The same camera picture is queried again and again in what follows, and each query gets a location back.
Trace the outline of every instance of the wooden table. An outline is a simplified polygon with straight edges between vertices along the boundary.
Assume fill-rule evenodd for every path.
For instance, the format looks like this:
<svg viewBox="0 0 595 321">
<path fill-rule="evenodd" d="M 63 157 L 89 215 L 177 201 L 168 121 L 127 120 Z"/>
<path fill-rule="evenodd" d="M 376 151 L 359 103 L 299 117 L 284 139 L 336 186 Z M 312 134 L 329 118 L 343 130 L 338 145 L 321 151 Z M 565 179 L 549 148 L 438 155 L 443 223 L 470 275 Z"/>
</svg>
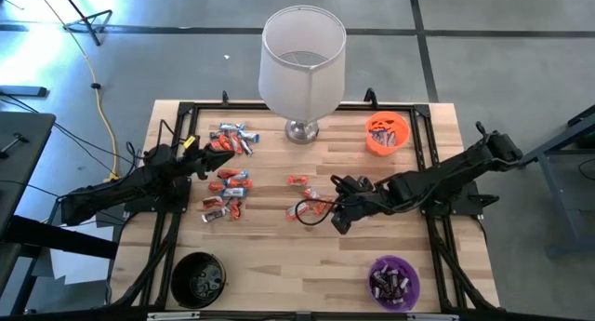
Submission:
<svg viewBox="0 0 595 321">
<path fill-rule="evenodd" d="M 155 102 L 145 150 L 156 143 L 159 120 L 165 119 L 173 126 L 179 103 Z M 440 159 L 460 153 L 463 144 L 454 105 L 434 103 L 430 110 Z M 330 218 L 316 227 L 285 218 L 285 210 L 301 198 L 298 189 L 286 185 L 289 174 L 308 175 L 311 186 L 320 194 L 335 195 L 329 180 L 332 174 L 365 175 L 376 181 L 395 172 L 417 169 L 412 139 L 389 157 L 375 157 L 365 150 L 364 122 L 371 114 L 335 112 L 319 121 L 320 134 L 314 143 L 296 145 L 285 138 L 285 120 L 270 111 L 200 112 L 197 129 L 202 139 L 207 139 L 208 132 L 216 130 L 220 122 L 243 123 L 248 131 L 260 133 L 260 143 L 253 145 L 252 157 L 236 156 L 224 166 L 249 170 L 255 184 L 245 200 L 240 220 L 231 221 L 227 216 L 204 223 L 201 200 L 212 195 L 206 185 L 217 177 L 212 173 L 208 181 L 192 178 L 191 201 L 182 216 L 174 264 L 196 251 L 213 253 L 223 262 L 227 286 L 207 309 L 381 312 L 370 298 L 365 280 L 376 258 L 393 254 L 409 261 L 420 277 L 421 297 L 414 311 L 439 311 L 427 225 L 417 211 L 393 216 L 378 214 L 357 221 L 346 235 L 335 230 Z M 427 151 L 424 127 L 420 128 Z M 165 143 L 171 141 L 167 136 L 170 135 L 164 134 Z M 146 264 L 155 218 L 153 213 L 140 213 L 124 229 L 112 273 L 114 301 Z M 313 221 L 316 217 L 312 214 L 306 219 Z M 453 217 L 453 229 L 461 267 L 484 297 L 498 305 L 485 241 L 477 222 Z M 162 268 L 155 272 L 152 301 L 161 272 Z M 448 270 L 445 274 L 449 297 L 454 302 L 452 276 Z M 167 308 L 181 309 L 171 293 Z"/>
</svg>

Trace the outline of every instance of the concrete floor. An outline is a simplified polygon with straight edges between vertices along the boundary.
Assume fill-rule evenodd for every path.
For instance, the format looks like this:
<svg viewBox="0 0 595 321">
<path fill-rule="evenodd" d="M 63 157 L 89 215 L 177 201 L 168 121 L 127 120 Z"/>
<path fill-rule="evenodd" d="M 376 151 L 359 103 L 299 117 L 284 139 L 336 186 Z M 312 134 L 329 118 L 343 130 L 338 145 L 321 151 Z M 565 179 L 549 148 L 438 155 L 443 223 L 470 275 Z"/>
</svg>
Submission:
<svg viewBox="0 0 595 321">
<path fill-rule="evenodd" d="M 40 0 L 11 0 L 0 20 L 56 21 Z M 64 0 L 49 0 L 66 20 L 76 15 Z M 409 0 L 74 0 L 85 13 L 111 8 L 110 23 L 142 26 L 262 27 L 277 9 L 324 7 L 348 28 L 413 29 Z M 419 0 L 427 29 L 595 30 L 595 0 Z M 58 122 L 104 148 L 109 137 L 97 115 L 84 60 L 70 36 L 53 25 L 28 33 L 0 33 L 0 81 L 41 85 L 46 99 L 26 99 L 56 114 Z M 156 99 L 258 99 L 259 36 L 205 34 L 106 34 L 95 47 L 77 37 L 104 86 L 103 105 L 118 144 L 140 147 Z M 560 131 L 568 118 L 595 99 L 593 39 L 429 38 L 439 100 L 456 104 L 466 145 L 479 139 L 474 122 L 509 133 L 528 151 Z M 345 100 L 374 87 L 383 101 L 428 101 L 417 40 L 413 36 L 350 36 Z M 0 109 L 11 110 L 0 104 Z M 106 164 L 108 155 L 98 154 Z M 52 133 L 31 184 L 62 194 L 96 183 L 105 170 L 60 133 Z M 563 240 L 545 181 L 537 166 L 479 179 L 501 200 L 487 209 L 485 226 L 498 296 L 522 313 L 593 318 L 595 260 L 548 259 L 544 247 Z M 28 190 L 19 214 L 47 216 L 51 199 Z M 20 261 L 10 287 L 19 283 Z M 105 283 L 62 285 L 38 281 L 30 307 L 41 312 L 101 305 Z M 0 314 L 11 303 L 10 288 Z"/>
</svg>

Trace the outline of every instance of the white lampshade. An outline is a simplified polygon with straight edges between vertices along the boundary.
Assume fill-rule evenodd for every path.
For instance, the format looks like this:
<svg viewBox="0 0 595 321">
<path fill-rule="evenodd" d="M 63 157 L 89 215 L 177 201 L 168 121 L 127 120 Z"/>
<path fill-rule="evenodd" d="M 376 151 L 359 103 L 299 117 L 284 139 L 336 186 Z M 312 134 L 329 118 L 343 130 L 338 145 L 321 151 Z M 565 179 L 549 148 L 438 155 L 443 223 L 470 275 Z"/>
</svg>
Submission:
<svg viewBox="0 0 595 321">
<path fill-rule="evenodd" d="M 332 113 L 345 93 L 343 23 L 328 11 L 293 6 L 262 32 L 258 90 L 280 116 L 308 124 Z"/>
</svg>

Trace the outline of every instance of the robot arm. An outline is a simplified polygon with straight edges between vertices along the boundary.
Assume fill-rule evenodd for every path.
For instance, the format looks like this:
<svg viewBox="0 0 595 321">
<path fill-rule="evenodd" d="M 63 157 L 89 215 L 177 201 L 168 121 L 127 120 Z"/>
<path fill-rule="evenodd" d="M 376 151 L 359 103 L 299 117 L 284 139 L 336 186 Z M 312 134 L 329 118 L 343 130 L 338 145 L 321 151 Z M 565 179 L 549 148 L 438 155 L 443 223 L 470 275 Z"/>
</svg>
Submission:
<svg viewBox="0 0 595 321">
<path fill-rule="evenodd" d="M 497 131 L 486 134 L 479 122 L 476 127 L 483 135 L 481 140 L 427 170 L 397 173 L 375 184 L 366 177 L 332 176 L 337 202 L 343 204 L 335 207 L 331 220 L 335 228 L 346 234 L 353 221 L 366 216 L 403 213 L 427 203 L 440 207 L 483 173 L 517 166 L 522 153 L 508 135 Z"/>
<path fill-rule="evenodd" d="M 184 154 L 176 158 L 166 144 L 152 148 L 143 157 L 143 167 L 120 180 L 79 188 L 66 194 L 60 201 L 62 221 L 76 225 L 90 219 L 98 211 L 145 196 L 174 193 L 178 178 L 196 173 L 201 180 L 206 172 L 214 171 L 230 160 L 233 151 L 214 151 L 210 144 L 199 149 L 199 139 L 190 137 L 184 143 Z"/>
</svg>

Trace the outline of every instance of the lamp base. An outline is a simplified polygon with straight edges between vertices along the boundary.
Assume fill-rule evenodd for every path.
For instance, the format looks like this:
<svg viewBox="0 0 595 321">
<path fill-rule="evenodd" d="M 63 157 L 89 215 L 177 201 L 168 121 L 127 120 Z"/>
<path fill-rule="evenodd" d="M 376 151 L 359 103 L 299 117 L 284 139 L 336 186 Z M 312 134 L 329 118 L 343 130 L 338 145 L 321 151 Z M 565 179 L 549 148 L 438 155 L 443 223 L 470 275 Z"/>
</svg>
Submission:
<svg viewBox="0 0 595 321">
<path fill-rule="evenodd" d="M 318 136 L 318 123 L 316 121 L 305 124 L 296 121 L 287 121 L 285 135 L 296 144 L 308 144 Z"/>
</svg>

